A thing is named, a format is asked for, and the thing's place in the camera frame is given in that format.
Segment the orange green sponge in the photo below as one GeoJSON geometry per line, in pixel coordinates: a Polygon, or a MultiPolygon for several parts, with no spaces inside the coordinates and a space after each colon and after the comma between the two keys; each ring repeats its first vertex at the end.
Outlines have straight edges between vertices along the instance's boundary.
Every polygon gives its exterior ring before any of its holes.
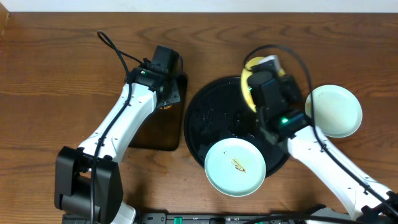
{"type": "Polygon", "coordinates": [[[160,107],[159,109],[160,109],[160,110],[167,110],[167,109],[169,109],[169,108],[171,108],[171,107],[172,107],[172,105],[168,105],[168,106],[160,107]]]}

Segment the yellow plate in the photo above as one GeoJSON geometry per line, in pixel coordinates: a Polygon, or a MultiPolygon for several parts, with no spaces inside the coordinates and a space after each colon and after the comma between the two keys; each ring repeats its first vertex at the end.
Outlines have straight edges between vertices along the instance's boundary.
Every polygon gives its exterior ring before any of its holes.
{"type": "MultiPolygon", "coordinates": [[[[279,77],[282,77],[286,74],[284,69],[280,66],[279,58],[276,55],[270,55],[267,57],[255,57],[250,59],[248,62],[245,63],[246,68],[251,68],[252,66],[259,65],[262,63],[268,64],[271,67],[272,71],[275,71],[279,77]]],[[[243,94],[243,98],[249,108],[256,112],[256,106],[253,102],[251,96],[251,89],[248,85],[248,78],[252,75],[252,72],[246,70],[245,68],[242,70],[241,73],[241,92],[243,94]]]]}

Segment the mint green plate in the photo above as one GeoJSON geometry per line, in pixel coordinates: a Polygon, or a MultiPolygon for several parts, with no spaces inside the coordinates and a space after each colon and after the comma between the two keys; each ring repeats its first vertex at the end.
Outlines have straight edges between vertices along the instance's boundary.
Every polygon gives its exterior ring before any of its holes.
{"type": "Polygon", "coordinates": [[[315,124],[324,135],[345,138],[354,134],[363,119],[362,107],[352,92],[338,85],[322,85],[307,96],[305,112],[315,112],[315,124]]]}

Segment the light blue plate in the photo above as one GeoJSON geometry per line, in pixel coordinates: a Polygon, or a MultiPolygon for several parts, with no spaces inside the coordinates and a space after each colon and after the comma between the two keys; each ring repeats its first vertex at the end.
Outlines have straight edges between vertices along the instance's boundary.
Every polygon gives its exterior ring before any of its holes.
{"type": "Polygon", "coordinates": [[[231,197],[244,197],[260,188],[266,178],[266,162],[250,142],[227,138],[210,147],[205,174],[211,185],[231,197]]]}

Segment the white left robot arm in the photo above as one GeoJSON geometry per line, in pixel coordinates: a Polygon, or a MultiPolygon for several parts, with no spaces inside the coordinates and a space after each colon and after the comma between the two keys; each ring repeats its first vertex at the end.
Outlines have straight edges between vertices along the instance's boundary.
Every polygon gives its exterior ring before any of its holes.
{"type": "Polygon", "coordinates": [[[141,124],[157,108],[180,100],[175,76],[181,57],[157,46],[151,60],[129,70],[116,104],[76,149],[55,160],[54,205],[89,223],[134,223],[137,211],[123,200],[119,166],[141,124]]]}

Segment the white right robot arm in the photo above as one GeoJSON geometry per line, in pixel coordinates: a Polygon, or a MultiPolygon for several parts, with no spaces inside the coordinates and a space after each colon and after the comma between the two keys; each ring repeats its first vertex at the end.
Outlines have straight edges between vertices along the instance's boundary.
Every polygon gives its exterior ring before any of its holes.
{"type": "Polygon", "coordinates": [[[397,194],[367,175],[330,141],[352,135],[361,124],[361,105],[350,91],[322,85],[308,95],[304,111],[295,110],[293,104],[302,100],[300,88],[275,55],[244,63],[241,77],[244,99],[256,112],[269,143],[283,145],[307,166],[354,221],[397,223],[397,194]]]}

